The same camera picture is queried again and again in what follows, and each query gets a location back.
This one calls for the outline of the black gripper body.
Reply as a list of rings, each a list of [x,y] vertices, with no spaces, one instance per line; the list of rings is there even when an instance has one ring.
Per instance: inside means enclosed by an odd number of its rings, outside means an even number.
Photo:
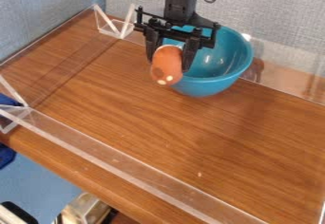
[[[196,12],[196,0],[164,0],[161,15],[147,12],[143,7],[135,9],[135,31],[143,36],[147,28],[159,32],[159,45],[164,38],[184,42],[188,38],[198,38],[199,47],[214,48],[215,34],[220,25]]]

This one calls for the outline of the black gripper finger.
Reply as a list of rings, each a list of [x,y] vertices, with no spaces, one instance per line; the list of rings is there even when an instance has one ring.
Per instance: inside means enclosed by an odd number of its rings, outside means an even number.
[[[200,42],[198,38],[188,38],[183,46],[182,70],[188,71]]]
[[[153,56],[155,50],[159,45],[159,39],[160,39],[159,32],[156,30],[153,30],[152,28],[147,28],[145,32],[144,32],[144,39],[145,39],[147,59],[148,59],[148,62],[152,62],[152,56]]]

